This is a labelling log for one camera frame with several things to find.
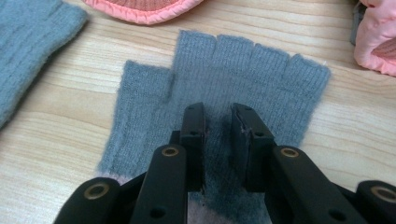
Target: pink item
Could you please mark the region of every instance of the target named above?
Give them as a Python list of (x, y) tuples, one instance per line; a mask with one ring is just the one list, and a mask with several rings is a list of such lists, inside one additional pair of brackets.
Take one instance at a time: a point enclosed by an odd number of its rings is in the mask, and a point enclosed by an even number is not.
[(361, 0), (367, 6), (358, 28), (356, 62), (396, 77), (396, 0)]
[(155, 24), (192, 9), (203, 0), (82, 0), (90, 7), (125, 21)]

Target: screw hole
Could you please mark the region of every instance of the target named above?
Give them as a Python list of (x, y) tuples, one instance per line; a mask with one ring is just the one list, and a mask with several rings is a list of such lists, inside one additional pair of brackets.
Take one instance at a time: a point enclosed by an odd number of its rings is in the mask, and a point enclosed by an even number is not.
[(153, 218), (161, 218), (164, 217), (166, 214), (166, 211), (163, 207), (155, 207), (153, 209), (151, 209), (151, 211), (149, 212), (149, 215)]
[(342, 212), (340, 212), (338, 210), (335, 210), (335, 209), (331, 209), (329, 211), (329, 215), (332, 218), (334, 218), (335, 220), (337, 220), (337, 221), (345, 221), (345, 220), (347, 220), (347, 217), (346, 217), (346, 215), (344, 215), (344, 213), (342, 213)]
[(263, 137), (264, 133), (254, 133), (254, 135), (259, 136), (259, 137)]
[(88, 200), (95, 200), (101, 198), (107, 194), (110, 186), (107, 183), (99, 182), (94, 185), (89, 186), (84, 191), (84, 197)]
[(292, 149), (292, 148), (287, 148), (287, 147), (285, 147), (285, 148), (282, 148), (281, 150), (280, 150), (280, 152), (284, 155), (284, 156), (287, 156), (287, 157), (298, 157), (300, 154), (298, 153), (298, 151), (296, 151), (296, 150), (294, 150), (294, 149)]
[(174, 147), (168, 147), (163, 149), (163, 155), (166, 157), (173, 157), (178, 154), (177, 148)]
[(396, 192), (381, 186), (374, 186), (371, 192), (379, 199), (388, 203), (396, 203)]

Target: metal ring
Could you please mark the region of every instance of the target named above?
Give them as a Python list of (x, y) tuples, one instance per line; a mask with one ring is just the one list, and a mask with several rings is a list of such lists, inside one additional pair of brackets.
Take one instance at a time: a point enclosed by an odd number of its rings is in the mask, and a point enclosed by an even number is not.
[(166, 147), (163, 149), (163, 155), (165, 157), (173, 157), (178, 154), (178, 149), (175, 147)]
[(295, 158), (295, 157), (300, 156), (300, 154), (298, 153), (298, 151), (296, 151), (296, 150), (294, 150), (294, 149), (292, 149), (292, 148), (288, 148), (288, 147), (282, 148), (282, 149), (280, 150), (280, 152), (282, 153), (282, 155), (284, 155), (284, 156), (286, 156), (286, 157)]
[(88, 200), (95, 200), (103, 197), (110, 190), (110, 186), (105, 182), (99, 182), (91, 185), (84, 191), (84, 197)]
[(381, 186), (374, 186), (371, 188), (371, 192), (378, 198), (388, 202), (396, 203), (396, 192)]

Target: wooden table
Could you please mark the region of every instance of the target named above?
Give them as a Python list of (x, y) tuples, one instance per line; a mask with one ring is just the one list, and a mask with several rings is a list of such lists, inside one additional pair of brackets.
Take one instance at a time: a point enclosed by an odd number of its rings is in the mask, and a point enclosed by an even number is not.
[(396, 78), (356, 65), (349, 43), (354, 1), (205, 0), (154, 26), (87, 10), (79, 35), (56, 52), (0, 132), (0, 222), (51, 223), (94, 176), (112, 124), (126, 60), (170, 66), (180, 29), (241, 35), (301, 53), (332, 70), (301, 146), (331, 181), (396, 185)]

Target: knitted fabric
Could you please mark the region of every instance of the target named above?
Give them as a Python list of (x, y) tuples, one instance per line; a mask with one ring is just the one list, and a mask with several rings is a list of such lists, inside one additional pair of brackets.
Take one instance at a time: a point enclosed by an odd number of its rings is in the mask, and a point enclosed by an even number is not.
[(190, 194), (189, 223), (264, 223), (263, 194), (242, 189), (229, 165), (231, 105), (253, 107), (278, 144), (297, 147), (329, 77), (328, 68), (301, 55), (242, 37), (182, 31), (171, 70), (125, 65), (99, 172), (125, 181), (146, 171), (153, 150), (180, 129), (183, 109), (203, 102), (205, 196)]
[(86, 17), (59, 0), (0, 1), (0, 127), (51, 53), (78, 32)]

